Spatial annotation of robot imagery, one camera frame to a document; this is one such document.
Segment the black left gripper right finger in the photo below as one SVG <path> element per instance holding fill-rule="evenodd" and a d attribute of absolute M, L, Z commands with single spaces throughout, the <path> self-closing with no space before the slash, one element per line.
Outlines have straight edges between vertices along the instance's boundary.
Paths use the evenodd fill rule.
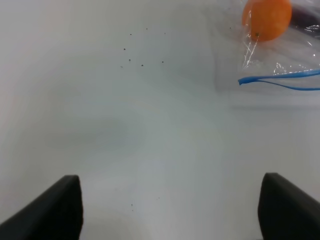
<path fill-rule="evenodd" d="M 318 240 L 320 203 L 280 174 L 266 173 L 258 221 L 264 240 Z"/>

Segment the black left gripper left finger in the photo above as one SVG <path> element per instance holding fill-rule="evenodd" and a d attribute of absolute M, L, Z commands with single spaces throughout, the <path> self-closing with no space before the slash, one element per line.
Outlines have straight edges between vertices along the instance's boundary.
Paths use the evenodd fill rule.
<path fill-rule="evenodd" d="M 2 240 L 78 240 L 83 227 L 80 178 L 65 175 L 0 224 Z"/>

